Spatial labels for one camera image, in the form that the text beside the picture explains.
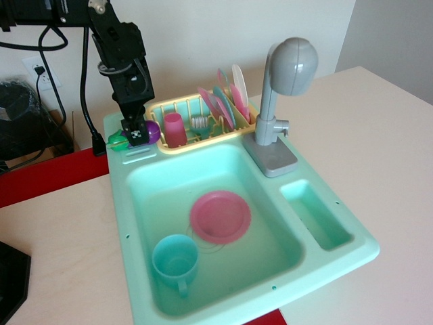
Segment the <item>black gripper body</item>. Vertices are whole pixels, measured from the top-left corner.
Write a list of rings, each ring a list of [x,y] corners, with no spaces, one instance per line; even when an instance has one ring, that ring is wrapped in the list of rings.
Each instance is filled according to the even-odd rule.
[[[109,1],[89,1],[88,13],[101,59],[99,73],[109,78],[123,117],[138,119],[144,104],[154,99],[141,31],[132,22],[121,22]]]

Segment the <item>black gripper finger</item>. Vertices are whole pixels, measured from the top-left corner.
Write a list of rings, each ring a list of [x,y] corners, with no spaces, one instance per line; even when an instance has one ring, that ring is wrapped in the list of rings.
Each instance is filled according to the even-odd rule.
[[[150,141],[150,135],[147,129],[146,120],[144,115],[137,118],[137,131],[139,132],[138,142],[140,144],[147,144]]]
[[[122,130],[131,146],[144,144],[144,123],[138,119],[136,121],[121,120]]]

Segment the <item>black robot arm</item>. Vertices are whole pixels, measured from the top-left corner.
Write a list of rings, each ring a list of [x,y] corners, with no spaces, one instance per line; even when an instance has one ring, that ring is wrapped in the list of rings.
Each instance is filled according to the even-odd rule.
[[[109,1],[2,1],[1,30],[16,25],[89,28],[101,59],[99,72],[110,80],[129,144],[150,143],[144,105],[154,98],[154,89],[144,42],[138,27],[121,22]]]

